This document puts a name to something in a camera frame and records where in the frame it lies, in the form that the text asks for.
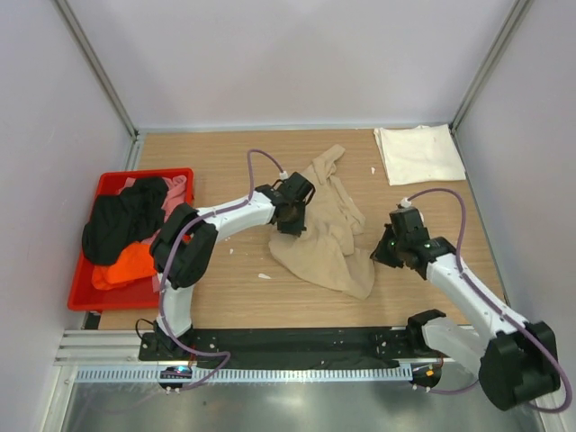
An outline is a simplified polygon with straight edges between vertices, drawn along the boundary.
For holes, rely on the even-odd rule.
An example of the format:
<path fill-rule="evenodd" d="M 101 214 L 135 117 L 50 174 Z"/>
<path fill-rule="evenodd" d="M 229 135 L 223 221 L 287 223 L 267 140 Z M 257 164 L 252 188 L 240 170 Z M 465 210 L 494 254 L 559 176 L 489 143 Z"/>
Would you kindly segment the beige t shirt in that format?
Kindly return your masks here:
<path fill-rule="evenodd" d="M 374 262 L 368 250 L 355 245 L 365 216 L 336 176 L 344 154 L 334 145 L 303 170 L 316 189 L 305 210 L 306 230 L 299 237 L 274 231 L 268 246 L 272 257 L 302 280 L 363 301 L 374 287 Z"/>

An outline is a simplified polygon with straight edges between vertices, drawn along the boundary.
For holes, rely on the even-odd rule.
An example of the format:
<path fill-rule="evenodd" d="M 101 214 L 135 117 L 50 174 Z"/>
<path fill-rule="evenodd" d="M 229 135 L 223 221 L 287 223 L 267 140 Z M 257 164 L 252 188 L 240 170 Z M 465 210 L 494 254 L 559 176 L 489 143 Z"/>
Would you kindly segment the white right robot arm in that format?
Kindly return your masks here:
<path fill-rule="evenodd" d="M 417 208 L 391 212 L 371 258 L 415 271 L 444 292 L 472 325 L 466 330 L 439 310 L 410 317 L 405 343 L 413 355 L 434 350 L 452 358 L 472 374 L 499 410 L 560 389 L 572 393 L 557 359 L 552 329 L 529 322 L 499 299 L 467 267 L 459 247 L 443 237 L 430 237 Z"/>

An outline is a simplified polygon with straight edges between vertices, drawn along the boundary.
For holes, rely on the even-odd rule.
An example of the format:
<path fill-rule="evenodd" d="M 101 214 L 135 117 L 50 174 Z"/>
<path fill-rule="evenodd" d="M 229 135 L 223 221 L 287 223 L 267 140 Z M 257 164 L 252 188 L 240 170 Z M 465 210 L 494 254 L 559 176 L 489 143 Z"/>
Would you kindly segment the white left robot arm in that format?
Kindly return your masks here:
<path fill-rule="evenodd" d="M 193 290 L 206 273 L 216 244 L 265 225 L 299 237 L 306 230 L 306 207 L 315 193 L 313 183 L 294 172 L 235 201 L 200 209 L 184 203 L 172 211 L 150 247 L 160 275 L 155 333 L 167 357 L 179 360 L 190 351 Z"/>

